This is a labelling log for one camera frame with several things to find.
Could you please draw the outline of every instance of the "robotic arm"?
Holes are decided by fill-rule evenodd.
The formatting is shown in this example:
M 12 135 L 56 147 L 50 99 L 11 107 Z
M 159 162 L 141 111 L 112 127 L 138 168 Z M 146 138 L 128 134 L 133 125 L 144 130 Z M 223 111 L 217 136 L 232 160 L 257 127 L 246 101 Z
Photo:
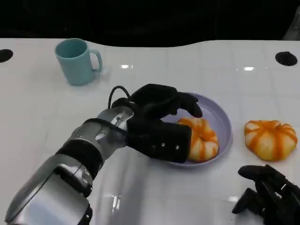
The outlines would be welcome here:
M 112 107 L 115 89 L 125 91 Z M 12 200 L 5 217 L 9 225 L 88 225 L 92 209 L 87 197 L 104 162 L 116 149 L 129 146 L 160 160 L 183 163 L 191 129 L 160 119 L 179 108 L 202 117 L 198 99 L 173 87 L 148 84 L 132 96 L 115 87 L 108 109 L 85 121 L 46 160 Z

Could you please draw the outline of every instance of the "plate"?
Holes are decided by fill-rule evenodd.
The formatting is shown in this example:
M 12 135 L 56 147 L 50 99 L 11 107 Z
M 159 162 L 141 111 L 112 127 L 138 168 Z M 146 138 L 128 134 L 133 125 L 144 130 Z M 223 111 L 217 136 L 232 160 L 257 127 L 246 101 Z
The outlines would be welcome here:
M 218 142 L 219 142 L 219 151 L 216 157 L 211 160 L 194 163 L 187 161 L 185 163 L 172 163 L 178 166 L 188 167 L 188 166 L 200 166 L 211 163 L 221 157 L 226 151 L 228 151 L 233 143 L 233 132 L 231 123 L 227 114 L 224 110 L 214 101 L 209 98 L 191 93 L 191 95 L 198 98 L 198 105 L 200 106 L 203 112 L 203 118 L 207 119 L 210 123 L 211 128 L 216 132 Z M 179 109 L 177 115 L 168 115 L 162 119 L 164 122 L 176 123 L 182 117 L 192 117 L 186 110 Z

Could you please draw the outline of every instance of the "mug handle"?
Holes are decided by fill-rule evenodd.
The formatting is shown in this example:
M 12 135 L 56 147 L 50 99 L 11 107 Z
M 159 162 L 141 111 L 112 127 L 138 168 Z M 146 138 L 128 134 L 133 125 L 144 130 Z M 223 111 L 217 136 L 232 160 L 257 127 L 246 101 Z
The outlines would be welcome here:
M 94 53 L 97 56 L 98 62 L 99 62 L 99 68 L 98 69 L 93 69 L 92 68 L 92 70 L 94 72 L 100 72 L 101 68 L 102 68 L 102 58 L 101 58 L 100 52 L 98 52 L 97 50 L 90 50 L 90 53 Z

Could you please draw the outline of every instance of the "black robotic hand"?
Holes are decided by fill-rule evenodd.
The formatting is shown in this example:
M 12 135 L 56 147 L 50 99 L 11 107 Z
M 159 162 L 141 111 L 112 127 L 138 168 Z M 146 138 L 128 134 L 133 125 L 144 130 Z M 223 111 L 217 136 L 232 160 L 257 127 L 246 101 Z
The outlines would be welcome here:
M 127 121 L 129 147 L 151 158 L 183 163 L 189 154 L 191 128 L 165 123 L 161 118 L 175 115 L 178 109 L 202 117 L 197 102 L 196 97 L 178 92 L 174 87 L 147 84 L 128 98 L 116 100 L 112 108 L 127 106 L 135 113 Z
M 283 174 L 269 165 L 246 165 L 239 175 L 253 180 L 256 191 L 247 188 L 234 206 L 232 213 L 245 209 L 260 215 L 266 225 L 300 224 L 300 189 Z

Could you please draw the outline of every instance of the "black hole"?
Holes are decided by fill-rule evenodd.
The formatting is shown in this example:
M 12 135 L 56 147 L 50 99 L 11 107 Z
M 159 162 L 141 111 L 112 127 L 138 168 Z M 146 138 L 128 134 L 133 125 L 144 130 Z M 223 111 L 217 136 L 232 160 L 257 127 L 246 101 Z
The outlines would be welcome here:
M 296 56 L 290 52 L 279 52 L 276 54 L 275 59 L 281 65 L 288 67 L 296 65 L 298 62 Z
M 6 62 L 10 60 L 10 58 L 13 57 L 13 54 L 13 51 L 9 49 L 0 50 L 0 62 Z

